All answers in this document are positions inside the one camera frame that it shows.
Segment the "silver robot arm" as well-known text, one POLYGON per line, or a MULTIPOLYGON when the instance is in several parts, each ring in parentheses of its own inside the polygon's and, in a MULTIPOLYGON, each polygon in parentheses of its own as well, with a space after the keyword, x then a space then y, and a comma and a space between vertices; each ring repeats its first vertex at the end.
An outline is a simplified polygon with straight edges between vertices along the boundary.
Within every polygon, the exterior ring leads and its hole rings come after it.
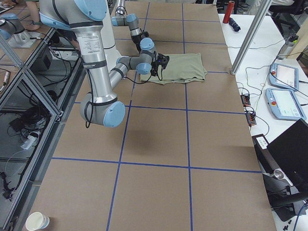
POLYGON ((111 22, 113 26, 127 26, 133 43, 136 45, 138 52, 141 52, 141 40, 148 38, 149 33, 139 27, 139 18, 136 14, 127 13, 124 0, 116 1, 115 14, 111 18, 111 22))
POLYGON ((108 69, 103 47, 103 22, 110 16, 105 0, 41 0, 43 24, 75 33, 83 67, 87 71, 91 91, 80 106, 80 114, 88 124, 117 127, 125 117, 125 106, 117 99, 114 87, 129 70, 155 77, 166 68, 169 57, 157 52, 150 38, 137 38, 140 54, 122 56, 113 69, 108 69))

